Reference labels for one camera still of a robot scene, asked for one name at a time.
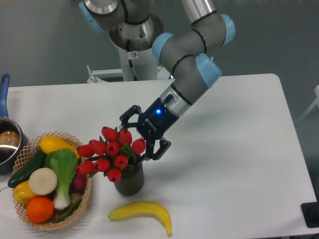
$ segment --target yellow bell pepper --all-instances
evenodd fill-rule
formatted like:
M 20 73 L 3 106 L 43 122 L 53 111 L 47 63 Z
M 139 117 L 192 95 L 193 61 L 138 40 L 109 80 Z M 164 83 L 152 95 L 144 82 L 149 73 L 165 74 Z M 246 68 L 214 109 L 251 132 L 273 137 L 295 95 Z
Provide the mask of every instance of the yellow bell pepper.
M 20 204 L 28 204 L 37 195 L 29 187 L 29 180 L 18 184 L 13 189 L 14 199 Z
M 41 139 L 39 145 L 40 145 L 41 150 L 45 154 L 49 154 L 49 153 L 52 153 L 54 151 L 58 151 L 59 149 L 62 149 L 62 148 L 68 148 L 68 149 L 71 149 L 75 153 L 75 155 L 78 159 L 80 158 L 76 148 L 73 147 L 72 145 L 70 145 L 67 141 L 65 141 L 59 137 L 45 136 Z

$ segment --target red radish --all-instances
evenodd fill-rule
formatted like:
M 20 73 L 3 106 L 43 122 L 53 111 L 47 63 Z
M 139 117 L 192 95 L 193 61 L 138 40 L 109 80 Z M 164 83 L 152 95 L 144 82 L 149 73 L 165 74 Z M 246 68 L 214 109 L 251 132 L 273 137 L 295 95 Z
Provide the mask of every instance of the red radish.
M 75 189 L 82 191 L 85 189 L 85 184 L 86 184 L 86 175 L 76 174 L 75 177 L 73 178 L 72 186 Z

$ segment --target bok choy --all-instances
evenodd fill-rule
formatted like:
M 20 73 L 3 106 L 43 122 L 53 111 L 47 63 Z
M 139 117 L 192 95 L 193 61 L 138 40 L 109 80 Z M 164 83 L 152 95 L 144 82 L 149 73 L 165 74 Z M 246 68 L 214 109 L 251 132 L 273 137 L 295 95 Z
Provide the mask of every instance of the bok choy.
M 53 198 L 54 207 L 62 210 L 70 205 L 69 189 L 75 176 L 78 160 L 71 149 L 57 150 L 48 161 L 47 166 L 52 169 L 58 177 Z

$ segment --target black vase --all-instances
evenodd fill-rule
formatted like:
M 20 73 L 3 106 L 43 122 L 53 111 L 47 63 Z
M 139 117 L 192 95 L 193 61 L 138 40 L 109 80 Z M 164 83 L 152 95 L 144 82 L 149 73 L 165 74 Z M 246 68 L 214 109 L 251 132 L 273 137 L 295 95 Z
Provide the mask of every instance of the black vase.
M 142 163 L 133 170 L 123 170 L 121 180 L 115 183 L 115 188 L 124 196 L 132 196 L 139 192 L 144 185 L 144 172 Z

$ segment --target blue joint cap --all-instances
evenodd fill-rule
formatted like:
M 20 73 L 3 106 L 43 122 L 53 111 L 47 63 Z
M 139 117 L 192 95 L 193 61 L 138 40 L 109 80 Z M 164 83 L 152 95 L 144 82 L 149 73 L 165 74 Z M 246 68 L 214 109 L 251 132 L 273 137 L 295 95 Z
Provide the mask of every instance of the blue joint cap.
M 195 61 L 203 81 L 208 88 L 211 88 L 219 77 L 221 77 L 221 70 L 204 53 L 196 56 Z
M 160 54 L 162 49 L 164 48 L 165 43 L 173 36 L 174 35 L 171 33 L 164 32 L 155 39 L 152 46 L 152 53 L 158 62 L 160 62 Z
M 94 18 L 91 16 L 89 11 L 86 9 L 83 2 L 79 3 L 79 8 L 81 10 L 81 13 L 85 19 L 85 21 L 89 24 L 92 31 L 95 33 L 101 33 L 103 32 L 103 29 L 98 25 L 98 23 L 94 20 Z
M 235 24 L 233 22 L 233 20 L 226 14 L 221 14 L 220 15 L 225 22 L 226 25 L 226 37 L 225 37 L 225 41 L 224 44 L 227 44 L 228 42 L 230 42 L 232 39 L 234 39 L 235 34 L 236 34 L 236 28 L 235 28 Z

